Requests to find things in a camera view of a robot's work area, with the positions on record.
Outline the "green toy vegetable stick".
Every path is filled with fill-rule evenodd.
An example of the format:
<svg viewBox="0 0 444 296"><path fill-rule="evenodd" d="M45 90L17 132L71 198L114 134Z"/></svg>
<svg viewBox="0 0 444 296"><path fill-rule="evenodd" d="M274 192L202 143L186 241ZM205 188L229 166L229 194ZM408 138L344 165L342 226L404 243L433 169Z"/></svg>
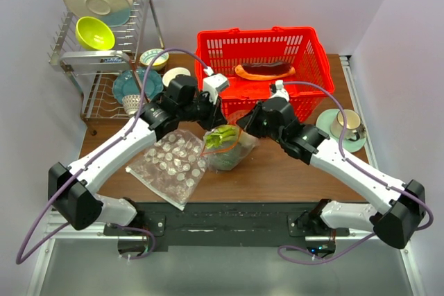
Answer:
<svg viewBox="0 0 444 296"><path fill-rule="evenodd" d="M205 135L206 149L220 148L226 142L234 142L239 136L239 128L235 125L220 125Z"/></svg>

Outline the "metal dish rack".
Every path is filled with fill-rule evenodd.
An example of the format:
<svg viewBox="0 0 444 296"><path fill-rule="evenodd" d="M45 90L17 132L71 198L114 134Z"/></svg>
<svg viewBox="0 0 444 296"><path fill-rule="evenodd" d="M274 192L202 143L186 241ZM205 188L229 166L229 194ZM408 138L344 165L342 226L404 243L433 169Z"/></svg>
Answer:
<svg viewBox="0 0 444 296"><path fill-rule="evenodd" d="M133 73L141 66L139 58L148 48L144 43L148 21L153 23L159 48L165 47L153 0L133 0L128 22L110 27L115 44L107 51L87 51L78 43L75 30L80 17L65 8L49 54L50 65L63 72L77 89L82 103L80 118L86 124L99 119L124 119L126 114L113 96L112 86L124 71Z"/></svg>

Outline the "red plastic shopping basket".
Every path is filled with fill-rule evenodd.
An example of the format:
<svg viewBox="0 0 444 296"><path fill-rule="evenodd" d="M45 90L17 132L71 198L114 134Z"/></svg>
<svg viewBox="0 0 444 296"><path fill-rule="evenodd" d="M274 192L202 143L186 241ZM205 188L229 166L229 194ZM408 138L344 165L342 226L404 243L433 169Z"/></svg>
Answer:
<svg viewBox="0 0 444 296"><path fill-rule="evenodd" d="M196 55L201 58L195 63L198 84L202 85L207 76L204 65L229 80L229 87L219 94L229 123L246 115L256 102L270 97L270 86L275 82L239 77L235 68L241 64L290 64L295 71L284 78L284 88L300 121L307 120L326 94L334 92L327 55L312 27L201 31Z"/></svg>

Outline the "toy steak slice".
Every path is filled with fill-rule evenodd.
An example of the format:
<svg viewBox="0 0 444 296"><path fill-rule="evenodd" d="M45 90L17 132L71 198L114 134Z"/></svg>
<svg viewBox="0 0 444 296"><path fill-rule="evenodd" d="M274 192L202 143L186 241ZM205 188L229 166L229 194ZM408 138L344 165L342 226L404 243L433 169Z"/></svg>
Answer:
<svg viewBox="0 0 444 296"><path fill-rule="evenodd" d="M296 73L295 68L288 62L273 63L243 63L234 68L240 78L247 80L265 81L286 78Z"/></svg>

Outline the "clear bag with white dots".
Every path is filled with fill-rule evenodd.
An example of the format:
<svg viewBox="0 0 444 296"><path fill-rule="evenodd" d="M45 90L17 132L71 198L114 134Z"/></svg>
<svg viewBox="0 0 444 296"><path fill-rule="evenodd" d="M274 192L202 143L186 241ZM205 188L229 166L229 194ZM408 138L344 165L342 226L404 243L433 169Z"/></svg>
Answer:
<svg viewBox="0 0 444 296"><path fill-rule="evenodd" d="M190 131L175 130L127 165L126 172L182 211L207 170L203 148Z"/></svg>

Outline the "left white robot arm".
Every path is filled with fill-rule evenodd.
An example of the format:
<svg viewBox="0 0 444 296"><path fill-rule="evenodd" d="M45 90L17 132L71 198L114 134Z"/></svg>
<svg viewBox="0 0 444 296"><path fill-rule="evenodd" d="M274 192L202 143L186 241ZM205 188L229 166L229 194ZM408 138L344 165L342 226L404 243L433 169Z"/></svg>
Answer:
<svg viewBox="0 0 444 296"><path fill-rule="evenodd" d="M143 212L130 199L99 195L99 189L126 162L153 146L181 122L197 122L211 130L226 124L219 93L228 88L228 79L215 74L198 88L195 78L176 76L142 110L132 116L120 131L83 158L49 170L49 202L76 230L95 222L119 225L128 235L140 233Z"/></svg>

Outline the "green toy melon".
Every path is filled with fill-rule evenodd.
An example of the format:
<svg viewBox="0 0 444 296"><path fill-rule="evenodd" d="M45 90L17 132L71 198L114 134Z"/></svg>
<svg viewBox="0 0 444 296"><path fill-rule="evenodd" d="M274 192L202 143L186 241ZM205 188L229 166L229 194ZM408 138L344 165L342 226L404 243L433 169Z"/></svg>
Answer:
<svg viewBox="0 0 444 296"><path fill-rule="evenodd" d="M236 145L234 148L222 153L208 155L210 167L216 171L231 171L242 160L242 148Z"/></svg>

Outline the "teal scalloped plate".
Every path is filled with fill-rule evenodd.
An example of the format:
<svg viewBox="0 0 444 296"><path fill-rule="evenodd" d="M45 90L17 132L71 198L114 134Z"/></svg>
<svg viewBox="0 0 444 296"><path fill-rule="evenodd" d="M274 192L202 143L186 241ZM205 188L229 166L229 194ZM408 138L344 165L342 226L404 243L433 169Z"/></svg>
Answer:
<svg viewBox="0 0 444 296"><path fill-rule="evenodd" d="M164 88L162 78L156 71L149 71L145 85L145 94L149 99L159 94ZM119 104L123 104L123 98L129 95L140 95L139 88L131 70L124 71L113 83L112 94Z"/></svg>

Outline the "cream enamel mug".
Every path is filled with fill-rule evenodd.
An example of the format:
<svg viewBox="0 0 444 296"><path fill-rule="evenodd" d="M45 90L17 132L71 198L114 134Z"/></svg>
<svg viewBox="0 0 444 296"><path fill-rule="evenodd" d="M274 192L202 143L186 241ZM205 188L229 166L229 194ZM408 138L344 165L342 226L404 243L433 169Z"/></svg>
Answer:
<svg viewBox="0 0 444 296"><path fill-rule="evenodd" d="M348 141L356 142L366 138L366 129L361 117L353 110L344 110L345 119L341 111L338 111L330 124L330 132L339 138L342 130L345 130L343 136Z"/></svg>

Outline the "cream white bowl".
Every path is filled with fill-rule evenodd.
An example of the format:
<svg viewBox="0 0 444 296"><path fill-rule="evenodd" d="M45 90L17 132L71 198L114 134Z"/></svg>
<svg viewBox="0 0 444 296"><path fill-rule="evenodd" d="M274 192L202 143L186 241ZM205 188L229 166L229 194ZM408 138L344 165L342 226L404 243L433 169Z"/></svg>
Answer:
<svg viewBox="0 0 444 296"><path fill-rule="evenodd" d="M162 83L164 87L168 87L169 83L179 75L190 76L191 72L187 68L184 67L175 67L169 69L162 77Z"/></svg>

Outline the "clear orange zip top bag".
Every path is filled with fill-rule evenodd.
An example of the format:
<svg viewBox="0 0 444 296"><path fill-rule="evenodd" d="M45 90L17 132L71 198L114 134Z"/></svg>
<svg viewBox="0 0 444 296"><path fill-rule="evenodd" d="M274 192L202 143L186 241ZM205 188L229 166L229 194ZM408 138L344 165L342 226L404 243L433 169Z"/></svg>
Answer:
<svg viewBox="0 0 444 296"><path fill-rule="evenodd" d="M226 142L220 148L206 149L205 135L207 135L209 132L211 132L213 130L205 133L205 135L203 137L204 148L203 148L201 155L208 162L209 168L211 170L218 172L210 167L210 163L208 161L209 154L222 153L222 152L225 152L227 150L234 148L236 145L240 145L242 148L242 160L241 160L241 162L242 162L252 152L252 150L259 145L258 138L247 134L236 124L237 120L240 119L241 117L243 117L244 115L246 115L247 113L248 113L247 110L240 110L240 111L233 112L228 116L228 124L235 125L239 128L239 136L234 142Z"/></svg>

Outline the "mint green saucer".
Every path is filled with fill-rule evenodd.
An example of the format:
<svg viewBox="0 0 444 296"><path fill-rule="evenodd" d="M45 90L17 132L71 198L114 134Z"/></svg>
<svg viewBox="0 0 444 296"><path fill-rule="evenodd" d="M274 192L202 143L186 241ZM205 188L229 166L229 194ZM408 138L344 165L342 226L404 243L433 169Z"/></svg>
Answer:
<svg viewBox="0 0 444 296"><path fill-rule="evenodd" d="M336 138L331 132L330 132L330 124L333 121L334 116L337 114L337 112L340 111L339 109L328 109L322 112L319 117L316 120L316 127L320 128L322 131L329 134L330 137L332 137L334 140L339 142L339 138ZM348 141L346 139L343 139L342 146L344 150L347 150L350 153L355 153L361 148L364 147L364 144L367 139L367 133L366 138L358 140L356 142Z"/></svg>

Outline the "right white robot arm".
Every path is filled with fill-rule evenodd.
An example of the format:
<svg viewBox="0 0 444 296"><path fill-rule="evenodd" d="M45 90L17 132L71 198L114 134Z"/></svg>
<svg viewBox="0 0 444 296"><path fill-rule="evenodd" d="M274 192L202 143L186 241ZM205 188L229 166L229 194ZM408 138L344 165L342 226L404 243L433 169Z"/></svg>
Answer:
<svg viewBox="0 0 444 296"><path fill-rule="evenodd" d="M329 173L366 199L365 204L335 200L320 204L318 213L309 218L309 228L316 235L326 235L331 229L358 229L402 249L425 217L421 183L405 183L341 152L326 132L301 123L282 97L259 102L237 125L254 137L276 141L288 156Z"/></svg>

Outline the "grey patterned white bowl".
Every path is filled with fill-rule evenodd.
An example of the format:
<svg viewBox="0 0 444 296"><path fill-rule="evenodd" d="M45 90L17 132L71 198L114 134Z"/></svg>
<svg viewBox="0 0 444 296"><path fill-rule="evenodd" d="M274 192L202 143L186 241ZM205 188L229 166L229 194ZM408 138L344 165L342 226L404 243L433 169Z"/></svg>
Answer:
<svg viewBox="0 0 444 296"><path fill-rule="evenodd" d="M131 94L122 98L124 112L129 116L137 116L141 110L142 100L139 94Z"/></svg>

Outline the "lime green bowl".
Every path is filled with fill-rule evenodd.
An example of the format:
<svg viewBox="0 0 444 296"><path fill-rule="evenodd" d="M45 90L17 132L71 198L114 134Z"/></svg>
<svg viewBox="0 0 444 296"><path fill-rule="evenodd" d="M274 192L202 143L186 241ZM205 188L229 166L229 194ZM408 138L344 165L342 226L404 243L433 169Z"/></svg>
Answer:
<svg viewBox="0 0 444 296"><path fill-rule="evenodd" d="M115 36L110 27L95 17L79 18L75 35L78 43L87 51L107 51L115 44Z"/></svg>

